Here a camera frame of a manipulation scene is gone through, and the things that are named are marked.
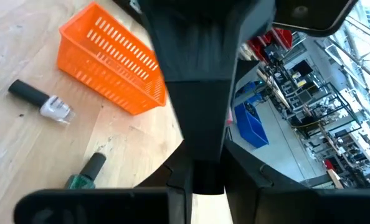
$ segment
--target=green bottle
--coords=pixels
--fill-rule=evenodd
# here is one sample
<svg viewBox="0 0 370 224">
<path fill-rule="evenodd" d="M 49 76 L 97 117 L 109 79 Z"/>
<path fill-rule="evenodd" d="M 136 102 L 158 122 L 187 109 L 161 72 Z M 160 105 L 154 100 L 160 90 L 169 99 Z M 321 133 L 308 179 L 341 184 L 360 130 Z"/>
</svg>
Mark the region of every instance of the green bottle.
<svg viewBox="0 0 370 224">
<path fill-rule="evenodd" d="M 92 155 L 80 174 L 71 175 L 66 182 L 66 189 L 94 189 L 93 181 L 106 161 L 106 157 L 99 152 Z"/>
</svg>

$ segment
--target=black cylindrical object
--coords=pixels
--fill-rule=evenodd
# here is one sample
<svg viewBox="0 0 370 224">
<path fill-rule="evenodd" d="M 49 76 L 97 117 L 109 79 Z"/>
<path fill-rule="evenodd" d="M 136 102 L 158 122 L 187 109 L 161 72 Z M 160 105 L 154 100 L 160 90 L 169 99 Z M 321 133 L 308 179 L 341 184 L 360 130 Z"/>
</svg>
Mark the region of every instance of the black cylindrical object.
<svg viewBox="0 0 370 224">
<path fill-rule="evenodd" d="M 81 170 L 80 175 L 88 177 L 91 181 L 97 178 L 97 175 L 106 161 L 105 155 L 96 152 L 92 155 L 91 159 L 87 162 Z"/>
<path fill-rule="evenodd" d="M 21 80 L 14 81 L 8 91 L 38 107 L 41 107 L 49 99 L 49 95 Z"/>
</svg>

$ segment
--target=light wood tabletop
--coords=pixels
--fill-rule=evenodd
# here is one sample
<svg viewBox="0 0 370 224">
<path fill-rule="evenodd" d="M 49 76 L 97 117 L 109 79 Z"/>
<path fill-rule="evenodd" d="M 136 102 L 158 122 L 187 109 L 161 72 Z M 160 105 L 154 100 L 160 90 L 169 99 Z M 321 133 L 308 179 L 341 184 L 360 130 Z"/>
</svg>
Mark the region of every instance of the light wood tabletop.
<svg viewBox="0 0 370 224">
<path fill-rule="evenodd" d="M 98 188 L 139 184 L 182 141 L 168 103 L 138 116 L 110 103 L 56 67 L 58 28 L 89 0 L 0 0 L 0 223 L 24 195 L 62 188 L 94 152 L 107 161 Z M 150 47 L 145 30 L 113 1 L 98 1 Z M 76 116 L 68 126 L 41 116 L 7 92 L 16 79 L 61 97 Z M 225 195 L 195 196 L 193 223 L 230 223 Z"/>
</svg>

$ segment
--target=bottle with black cap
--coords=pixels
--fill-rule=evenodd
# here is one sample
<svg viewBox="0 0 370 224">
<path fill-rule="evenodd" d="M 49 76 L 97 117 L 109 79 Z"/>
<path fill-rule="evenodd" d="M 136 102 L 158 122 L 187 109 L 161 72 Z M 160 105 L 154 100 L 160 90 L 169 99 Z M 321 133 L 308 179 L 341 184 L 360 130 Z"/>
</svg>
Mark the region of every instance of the bottle with black cap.
<svg viewBox="0 0 370 224">
<path fill-rule="evenodd" d="M 94 189 L 95 184 L 93 181 L 97 178 L 100 169 L 106 161 L 106 157 L 96 152 L 92 155 L 91 159 L 86 163 L 84 168 L 78 175 L 71 175 L 68 179 L 66 189 Z"/>
<path fill-rule="evenodd" d="M 70 120 L 74 117 L 73 109 L 65 104 L 58 96 L 49 96 L 21 80 L 14 81 L 8 91 L 38 106 L 42 116 L 65 124 L 70 123 Z"/>
</svg>

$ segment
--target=orange plastic basket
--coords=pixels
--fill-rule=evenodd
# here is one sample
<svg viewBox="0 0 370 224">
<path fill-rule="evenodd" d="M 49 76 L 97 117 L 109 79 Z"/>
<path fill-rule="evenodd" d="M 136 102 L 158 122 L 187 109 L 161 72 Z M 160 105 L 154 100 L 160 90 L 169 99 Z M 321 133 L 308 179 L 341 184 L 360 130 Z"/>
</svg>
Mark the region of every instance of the orange plastic basket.
<svg viewBox="0 0 370 224">
<path fill-rule="evenodd" d="M 166 87 L 154 52 L 97 3 L 59 31 L 61 70 L 131 114 L 166 104 Z"/>
</svg>

